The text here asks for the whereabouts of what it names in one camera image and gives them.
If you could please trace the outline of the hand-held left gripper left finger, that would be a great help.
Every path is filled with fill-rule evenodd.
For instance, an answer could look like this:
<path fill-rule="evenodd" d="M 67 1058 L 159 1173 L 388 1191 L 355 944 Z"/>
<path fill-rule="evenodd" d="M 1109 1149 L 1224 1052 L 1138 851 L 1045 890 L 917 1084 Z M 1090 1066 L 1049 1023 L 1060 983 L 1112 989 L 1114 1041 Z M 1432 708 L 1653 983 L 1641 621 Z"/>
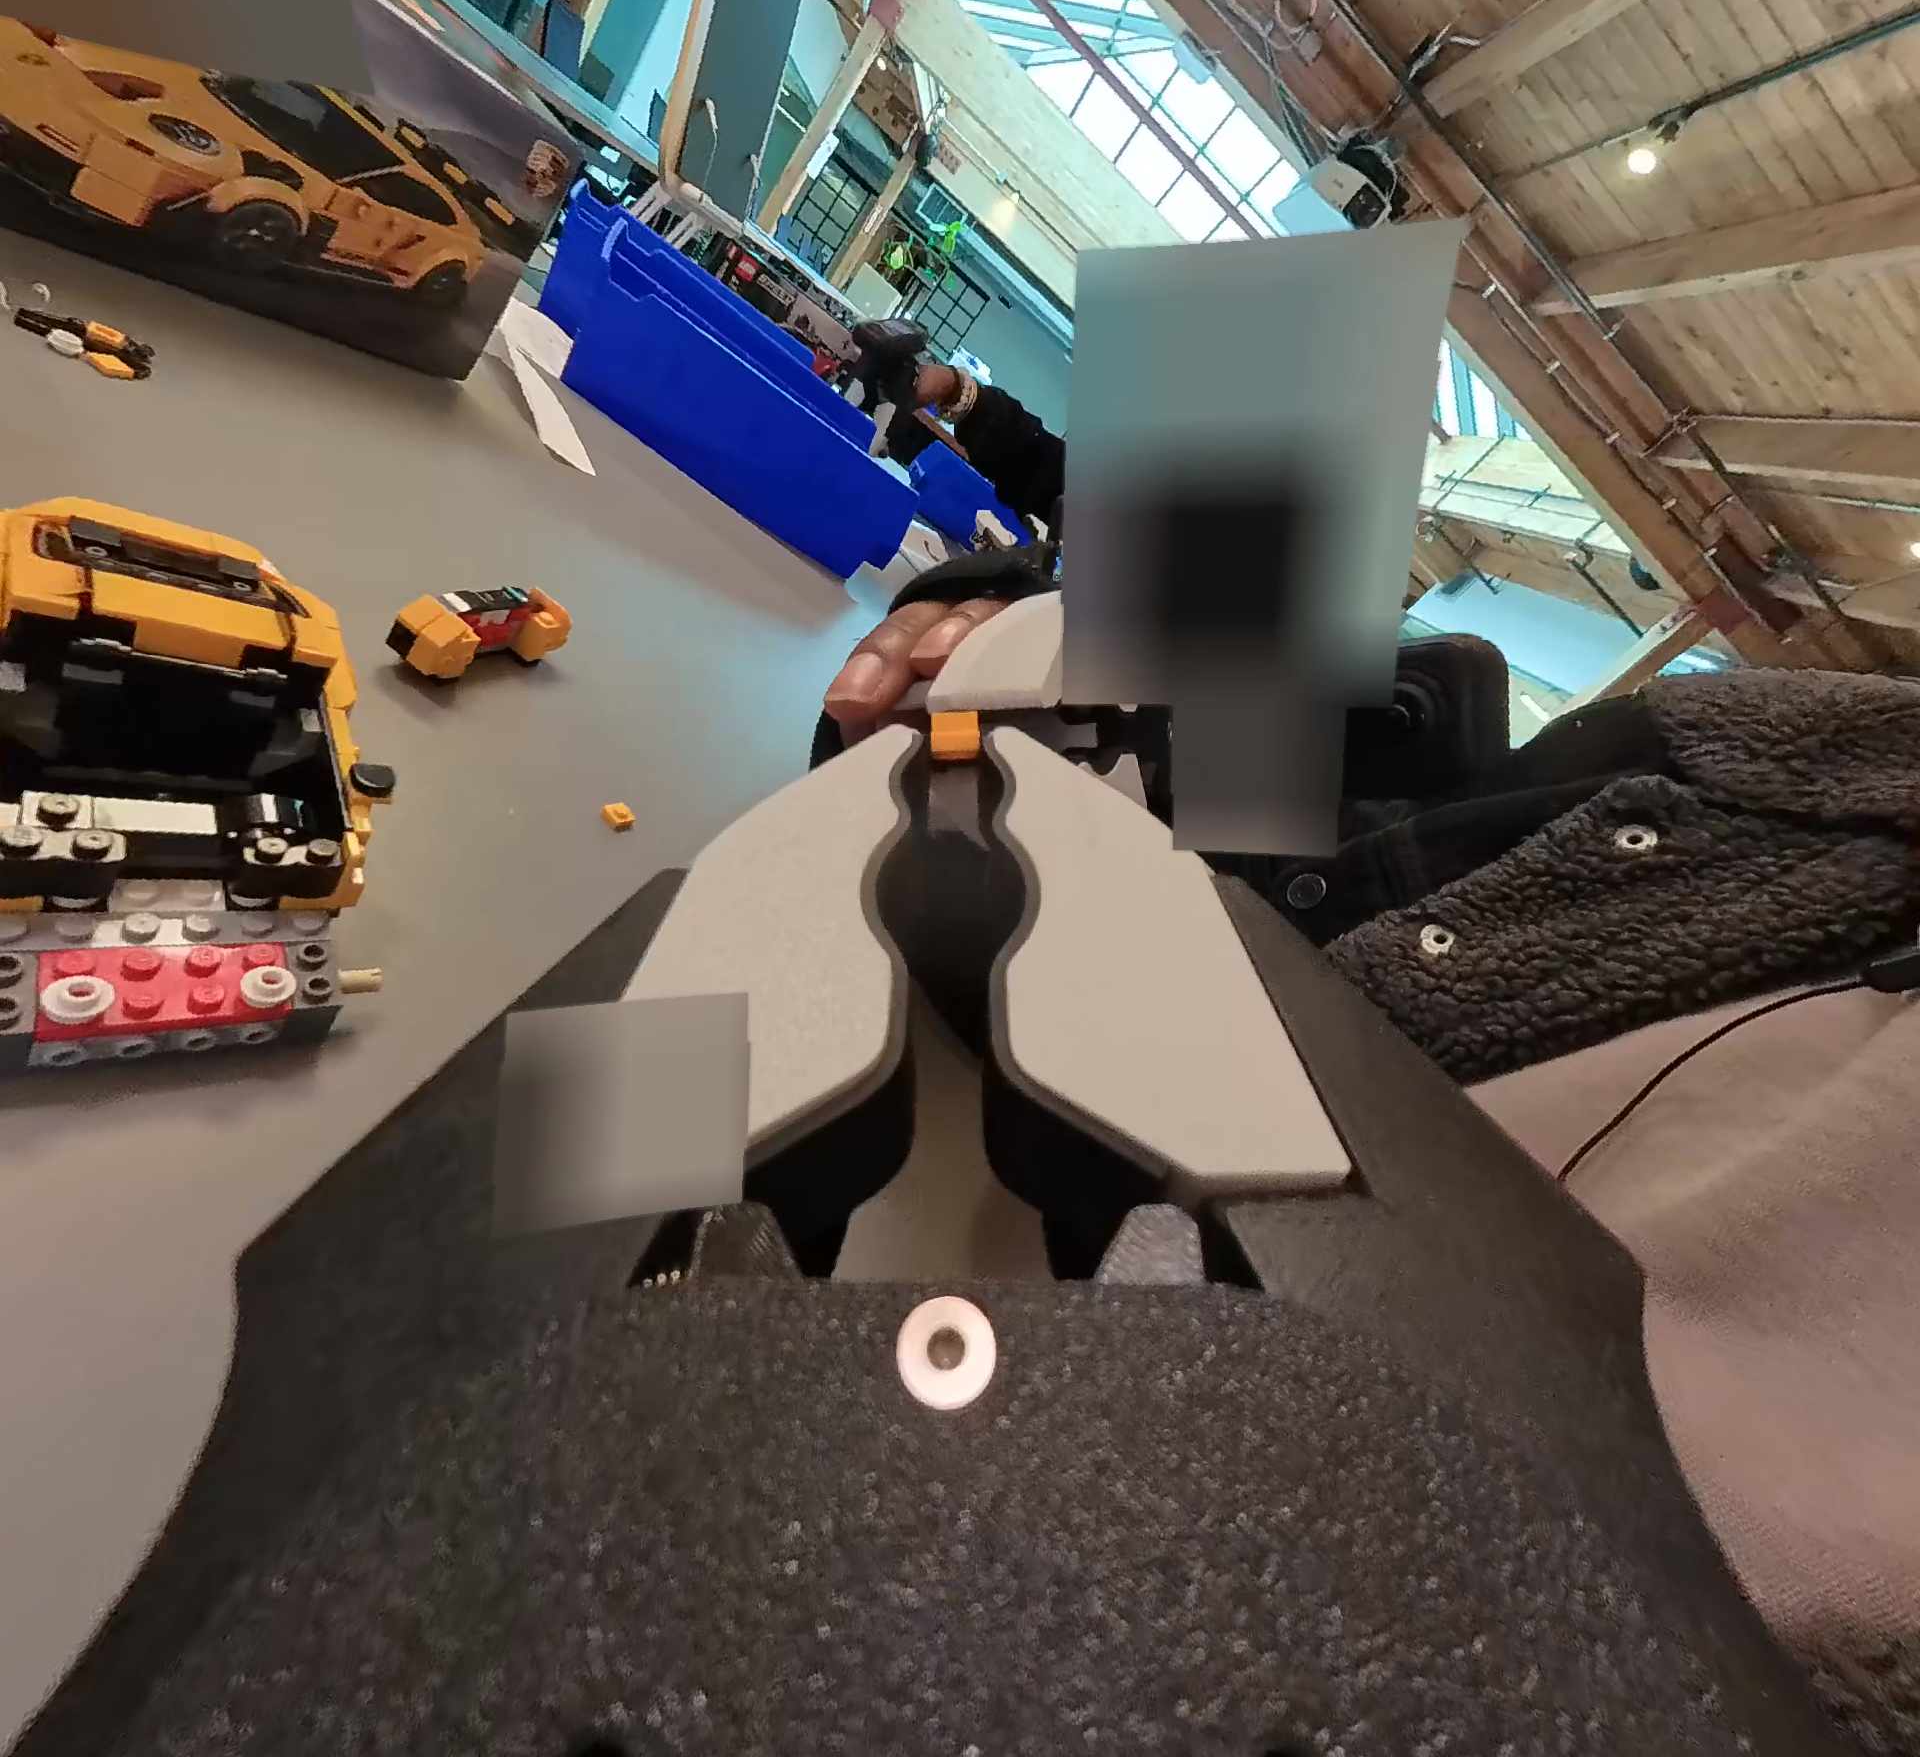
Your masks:
<path fill-rule="evenodd" d="M 737 819 L 693 860 L 624 992 L 745 998 L 742 1194 L 816 1280 L 913 1142 L 910 984 L 877 875 L 908 828 L 917 749 L 916 731 L 883 729 Z"/>

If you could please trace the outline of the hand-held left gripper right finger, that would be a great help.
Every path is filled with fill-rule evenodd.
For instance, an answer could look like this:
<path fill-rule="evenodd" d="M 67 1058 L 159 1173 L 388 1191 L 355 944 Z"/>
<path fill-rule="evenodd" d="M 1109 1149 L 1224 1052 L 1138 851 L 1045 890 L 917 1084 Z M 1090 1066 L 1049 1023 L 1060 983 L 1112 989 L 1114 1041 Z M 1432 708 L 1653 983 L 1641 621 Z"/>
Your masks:
<path fill-rule="evenodd" d="M 988 1163 L 1087 1277 L 1140 1207 L 1324 1196 L 1354 1164 L 1203 858 L 1013 726 L 985 755 L 1021 922 L 988 984 Z"/>

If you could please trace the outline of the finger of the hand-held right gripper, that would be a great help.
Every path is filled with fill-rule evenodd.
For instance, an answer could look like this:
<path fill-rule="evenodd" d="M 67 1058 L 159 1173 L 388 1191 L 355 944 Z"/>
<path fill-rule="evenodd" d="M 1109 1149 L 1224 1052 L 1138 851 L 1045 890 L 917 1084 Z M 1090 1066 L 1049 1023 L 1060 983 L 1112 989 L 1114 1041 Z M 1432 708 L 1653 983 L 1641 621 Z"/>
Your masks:
<path fill-rule="evenodd" d="M 981 623 L 927 689 L 927 713 L 1031 713 L 1062 702 L 1064 597 L 1025 597 Z"/>

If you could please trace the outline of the black orange lego bumper assembly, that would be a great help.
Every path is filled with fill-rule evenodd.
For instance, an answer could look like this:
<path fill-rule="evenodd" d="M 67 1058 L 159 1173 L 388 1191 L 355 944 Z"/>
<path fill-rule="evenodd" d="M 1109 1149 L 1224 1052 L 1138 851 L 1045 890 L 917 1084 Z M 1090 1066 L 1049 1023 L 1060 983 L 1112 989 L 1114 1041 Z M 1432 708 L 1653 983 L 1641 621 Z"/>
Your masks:
<path fill-rule="evenodd" d="M 571 632 L 568 613 L 548 594 L 501 586 L 413 599 L 390 628 L 388 648 L 422 679 L 458 683 L 481 658 L 538 667 Z"/>

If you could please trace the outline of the yellow lego car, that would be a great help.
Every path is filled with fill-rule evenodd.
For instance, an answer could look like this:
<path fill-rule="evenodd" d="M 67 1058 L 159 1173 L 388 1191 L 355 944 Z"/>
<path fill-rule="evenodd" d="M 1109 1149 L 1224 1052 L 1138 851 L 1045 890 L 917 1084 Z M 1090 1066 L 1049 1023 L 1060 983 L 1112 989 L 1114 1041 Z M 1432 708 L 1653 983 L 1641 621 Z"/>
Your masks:
<path fill-rule="evenodd" d="M 59 496 L 3 519 L 3 1069 L 307 1047 L 396 773 L 337 616 L 257 550 Z"/>

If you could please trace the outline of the small black orange lego assembly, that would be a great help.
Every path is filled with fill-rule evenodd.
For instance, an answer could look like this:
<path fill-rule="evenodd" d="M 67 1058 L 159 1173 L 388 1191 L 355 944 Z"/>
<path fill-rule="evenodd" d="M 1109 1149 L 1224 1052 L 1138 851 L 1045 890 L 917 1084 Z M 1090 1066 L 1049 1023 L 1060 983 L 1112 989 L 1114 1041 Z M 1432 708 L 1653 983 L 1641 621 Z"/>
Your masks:
<path fill-rule="evenodd" d="M 34 335 L 51 352 L 84 362 L 104 377 L 148 380 L 154 376 L 154 347 L 99 321 L 21 307 L 13 311 L 13 328 Z"/>

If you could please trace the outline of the dark lego set box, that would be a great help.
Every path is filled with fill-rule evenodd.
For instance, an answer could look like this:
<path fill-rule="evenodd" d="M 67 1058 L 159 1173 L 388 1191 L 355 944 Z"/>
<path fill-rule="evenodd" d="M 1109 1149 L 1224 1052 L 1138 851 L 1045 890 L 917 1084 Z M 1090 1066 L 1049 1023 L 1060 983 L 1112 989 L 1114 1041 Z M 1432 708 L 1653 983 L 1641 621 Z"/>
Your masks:
<path fill-rule="evenodd" d="M 444 35 L 353 9 L 371 94 L 5 19 L 5 229 L 465 377 L 582 152 Z"/>

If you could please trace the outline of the person's right hand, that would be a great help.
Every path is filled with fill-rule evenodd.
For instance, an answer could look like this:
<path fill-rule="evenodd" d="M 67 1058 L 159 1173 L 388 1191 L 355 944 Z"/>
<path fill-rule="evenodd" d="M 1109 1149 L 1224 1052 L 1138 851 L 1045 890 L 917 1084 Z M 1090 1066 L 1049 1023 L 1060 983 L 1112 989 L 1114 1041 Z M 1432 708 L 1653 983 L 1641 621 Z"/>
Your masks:
<path fill-rule="evenodd" d="M 985 597 L 901 605 L 854 646 L 830 684 L 824 710 L 843 722 L 865 721 L 871 734 L 916 686 L 940 675 L 972 630 L 1004 608 L 1007 602 Z"/>

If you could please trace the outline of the blue plastic bin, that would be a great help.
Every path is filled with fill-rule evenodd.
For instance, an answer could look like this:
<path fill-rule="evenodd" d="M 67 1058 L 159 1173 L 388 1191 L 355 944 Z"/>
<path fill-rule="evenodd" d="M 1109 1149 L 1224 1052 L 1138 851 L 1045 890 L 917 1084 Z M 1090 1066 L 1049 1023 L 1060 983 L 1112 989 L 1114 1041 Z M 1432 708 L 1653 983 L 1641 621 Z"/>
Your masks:
<path fill-rule="evenodd" d="M 869 455 L 871 420 L 812 354 L 590 180 L 573 186 L 540 311 L 565 385 L 839 580 L 887 568 L 917 496 Z"/>
<path fill-rule="evenodd" d="M 908 467 L 917 496 L 917 517 L 950 546 L 962 550 L 1008 550 L 1029 546 L 1032 532 L 1000 503 L 992 486 L 967 460 L 936 440 Z"/>

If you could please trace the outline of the white paper scrap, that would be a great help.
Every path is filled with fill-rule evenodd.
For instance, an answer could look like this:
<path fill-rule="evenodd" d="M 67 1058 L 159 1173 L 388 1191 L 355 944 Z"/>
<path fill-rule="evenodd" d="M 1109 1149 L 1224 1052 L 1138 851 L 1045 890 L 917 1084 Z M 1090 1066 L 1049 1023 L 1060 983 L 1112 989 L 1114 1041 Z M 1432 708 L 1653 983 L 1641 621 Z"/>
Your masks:
<path fill-rule="evenodd" d="M 568 333 L 519 295 L 507 301 L 485 345 L 485 357 L 494 359 L 512 377 L 540 447 L 567 468 L 593 477 L 598 467 L 559 395 L 571 354 Z"/>

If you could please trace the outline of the white ceiling device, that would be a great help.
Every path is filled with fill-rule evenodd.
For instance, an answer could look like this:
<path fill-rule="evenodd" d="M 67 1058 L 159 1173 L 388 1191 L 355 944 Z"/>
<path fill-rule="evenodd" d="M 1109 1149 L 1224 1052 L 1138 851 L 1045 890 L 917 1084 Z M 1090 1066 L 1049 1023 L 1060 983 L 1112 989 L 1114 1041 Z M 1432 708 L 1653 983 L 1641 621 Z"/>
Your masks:
<path fill-rule="evenodd" d="M 1410 205 L 1391 149 L 1349 138 L 1305 168 L 1270 216 L 1282 234 L 1366 233 L 1398 222 Z"/>

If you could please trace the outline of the beige shirt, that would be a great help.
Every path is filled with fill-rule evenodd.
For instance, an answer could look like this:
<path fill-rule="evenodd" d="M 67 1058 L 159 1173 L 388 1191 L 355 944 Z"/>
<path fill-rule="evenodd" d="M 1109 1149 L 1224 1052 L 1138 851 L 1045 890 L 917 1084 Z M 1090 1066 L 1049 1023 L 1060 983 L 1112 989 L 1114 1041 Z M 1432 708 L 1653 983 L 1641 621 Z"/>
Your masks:
<path fill-rule="evenodd" d="M 1919 1009 L 1849 991 L 1649 1025 L 1473 1089 L 1636 1258 L 1696 1504 L 1841 1727 L 1916 1754 Z"/>

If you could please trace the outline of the dark wired earphone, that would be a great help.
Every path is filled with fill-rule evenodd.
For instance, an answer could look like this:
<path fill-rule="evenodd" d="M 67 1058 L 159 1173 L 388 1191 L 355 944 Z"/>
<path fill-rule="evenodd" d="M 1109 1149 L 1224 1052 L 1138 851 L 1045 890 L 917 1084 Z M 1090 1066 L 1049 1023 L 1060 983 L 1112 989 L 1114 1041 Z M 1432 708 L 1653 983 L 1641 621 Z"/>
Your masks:
<path fill-rule="evenodd" d="M 1765 1018 L 1777 1016 L 1781 1010 L 1798 1009 L 1812 1000 L 1848 997 L 1856 992 L 1873 992 L 1883 997 L 1907 997 L 1915 994 L 1919 989 L 1919 947 L 1910 944 L 1901 950 L 1878 956 L 1870 960 L 1860 974 L 1843 976 L 1837 981 L 1802 986 L 1789 994 L 1777 997 L 1768 1003 L 1763 1003 L 1754 1009 L 1740 1010 L 1736 1018 L 1729 1020 L 1724 1025 L 1714 1028 L 1706 1035 L 1698 1038 L 1685 1052 L 1668 1059 L 1652 1078 L 1648 1078 L 1621 1106 L 1619 1110 L 1582 1146 L 1578 1146 L 1572 1157 L 1555 1170 L 1557 1183 L 1567 1183 L 1574 1170 L 1578 1170 L 1590 1157 L 1593 1157 L 1603 1144 L 1608 1144 L 1619 1129 L 1631 1119 L 1631 1116 L 1652 1097 L 1672 1075 L 1677 1075 L 1687 1063 L 1695 1061 L 1698 1055 L 1713 1050 L 1713 1046 L 1732 1038 L 1744 1025 L 1754 1025 Z"/>

